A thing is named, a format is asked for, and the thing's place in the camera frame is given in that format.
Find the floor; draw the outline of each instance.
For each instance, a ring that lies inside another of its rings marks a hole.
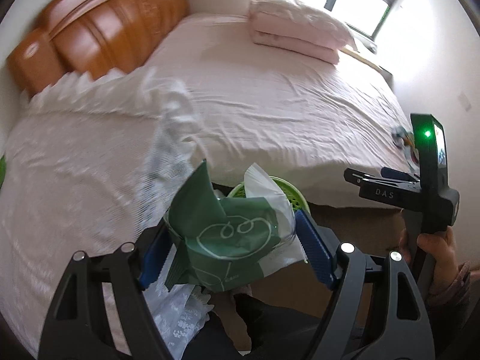
[[[335,209],[310,205],[312,217],[331,228],[342,242],[351,242],[364,253],[385,256],[398,244],[403,219],[399,211],[364,208]],[[319,283],[310,266],[297,262],[251,285],[253,295],[265,303],[290,307],[321,317],[330,299],[330,291]],[[364,287],[357,319],[365,321],[370,302],[370,285]],[[212,295],[211,302],[225,330],[238,350],[250,349],[250,339],[236,314],[228,293]]]

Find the hand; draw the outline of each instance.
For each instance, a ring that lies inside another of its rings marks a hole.
[[[406,263],[410,265],[411,255],[408,247],[409,235],[405,229],[400,235],[399,249]],[[417,245],[424,252],[431,254],[436,261],[433,282],[429,293],[438,295],[445,291],[458,276],[458,264],[455,257],[455,238],[453,230],[448,226],[445,238],[435,234],[420,234]]]

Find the folded pink blanket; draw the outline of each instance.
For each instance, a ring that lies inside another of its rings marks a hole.
[[[297,38],[334,50],[347,44],[344,38],[335,36],[336,34],[334,35],[332,31],[315,28],[310,23],[295,23],[292,20],[263,12],[250,15],[250,25],[256,31]]]
[[[339,62],[338,50],[318,46],[305,40],[256,31],[252,26],[250,26],[250,36],[253,42],[257,44],[265,44],[267,46],[296,51],[297,53],[312,56],[333,65]]]

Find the handheld controller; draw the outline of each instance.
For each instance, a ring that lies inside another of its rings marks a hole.
[[[403,208],[412,256],[411,270],[425,299],[435,260],[417,247],[420,233],[444,234],[455,223],[460,194],[448,186],[448,162],[443,126],[432,115],[411,114],[420,177],[393,169],[382,169],[382,177],[347,169],[346,181],[360,187],[359,196]]]

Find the small screen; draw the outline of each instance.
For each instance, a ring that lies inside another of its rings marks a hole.
[[[433,125],[435,129],[435,139],[437,143],[437,161],[439,167],[447,166],[447,153],[445,150],[445,138],[443,137],[443,131],[436,124]]]

